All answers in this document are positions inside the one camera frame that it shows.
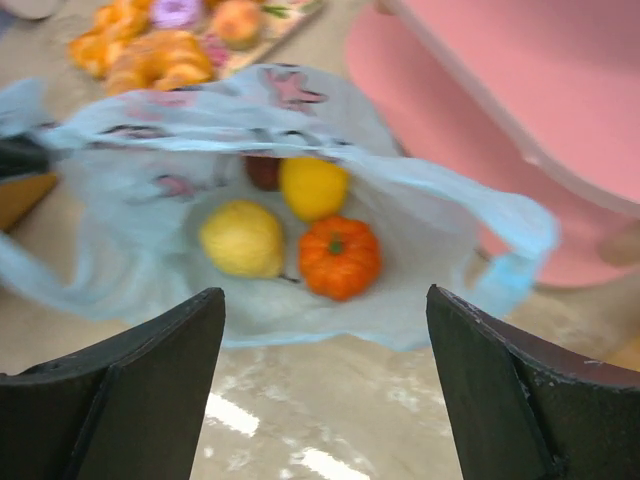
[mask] lemon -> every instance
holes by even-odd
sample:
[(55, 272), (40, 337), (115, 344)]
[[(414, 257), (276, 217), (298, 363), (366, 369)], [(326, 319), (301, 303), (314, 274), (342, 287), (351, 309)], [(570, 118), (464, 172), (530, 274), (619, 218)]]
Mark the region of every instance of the lemon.
[(287, 158), (280, 167), (280, 190), (293, 213), (313, 222), (342, 210), (349, 173), (318, 158)]
[(262, 205), (250, 200), (221, 205), (202, 225), (199, 238), (207, 256), (224, 273), (249, 278), (282, 274), (282, 226)]

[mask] orange pumpkin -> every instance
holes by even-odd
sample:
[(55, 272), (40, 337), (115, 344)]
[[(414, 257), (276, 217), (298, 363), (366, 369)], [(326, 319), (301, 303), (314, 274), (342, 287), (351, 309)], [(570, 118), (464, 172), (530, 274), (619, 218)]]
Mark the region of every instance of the orange pumpkin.
[(337, 215), (318, 220), (298, 248), (298, 266), (309, 289), (335, 301), (361, 294), (382, 270), (378, 239), (360, 220)]

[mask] toy donut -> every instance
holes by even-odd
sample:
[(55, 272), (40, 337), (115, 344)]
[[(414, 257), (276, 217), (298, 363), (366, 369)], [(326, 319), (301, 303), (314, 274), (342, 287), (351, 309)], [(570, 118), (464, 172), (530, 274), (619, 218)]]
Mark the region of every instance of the toy donut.
[(156, 0), (151, 9), (153, 24), (158, 28), (187, 29), (202, 16), (201, 0)]
[(211, 30), (232, 50), (248, 50), (260, 42), (265, 18), (254, 0), (225, 0), (215, 10)]
[(168, 91), (211, 80), (214, 70), (194, 35), (158, 30), (134, 40), (107, 75), (107, 94), (151, 88)]
[(93, 15), (93, 27), (69, 43), (79, 68), (103, 78), (124, 47), (149, 26), (152, 0), (115, 0)]

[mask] pink furniture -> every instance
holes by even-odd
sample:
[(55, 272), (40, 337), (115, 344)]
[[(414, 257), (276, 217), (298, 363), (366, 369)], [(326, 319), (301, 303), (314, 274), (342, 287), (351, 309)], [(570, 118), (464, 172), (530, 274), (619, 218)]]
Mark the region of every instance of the pink furniture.
[(398, 0), (396, 16), (367, 8), (347, 43), (354, 82), (412, 155), (556, 214), (563, 243), (546, 284), (632, 268), (599, 252), (640, 217), (640, 2), (614, 3), (621, 11), (599, 0)]

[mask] plastic bag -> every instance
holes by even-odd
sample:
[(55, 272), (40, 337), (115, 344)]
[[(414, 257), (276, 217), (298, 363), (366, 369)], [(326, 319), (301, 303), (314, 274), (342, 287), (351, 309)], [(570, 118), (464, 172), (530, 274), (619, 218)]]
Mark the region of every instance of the plastic bag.
[[(56, 166), (86, 204), (76, 275), (72, 284), (62, 284), (3, 236), (0, 279), (89, 319), (137, 323), (219, 286), (227, 302), (226, 346), (349, 333), (407, 350), (429, 343), (424, 312), (432, 283), (502, 317), (528, 295), (557, 241), (555, 221), (532, 200), (400, 157), (355, 87), (309, 68), (258, 65), (182, 91), (129, 92), (47, 129), (30, 121), (43, 117), (32, 111), (38, 89), (29, 80), (9, 90), (6, 105), (30, 98), (31, 110), (1, 116), (0, 135), (30, 132), (60, 152)], [(280, 217), (289, 244), (287, 275), (297, 276), (296, 238), (307, 226), (279, 193), (250, 186), (239, 161), (249, 153), (316, 156), (350, 171), (351, 198), (343, 214), (372, 225), (385, 256), (383, 274), (367, 293), (338, 304), (303, 284), (224, 275), (205, 258), (195, 235), (203, 219), (225, 200), (249, 198)], [(494, 258), (467, 288), (465, 269), (479, 222), (511, 251)]]

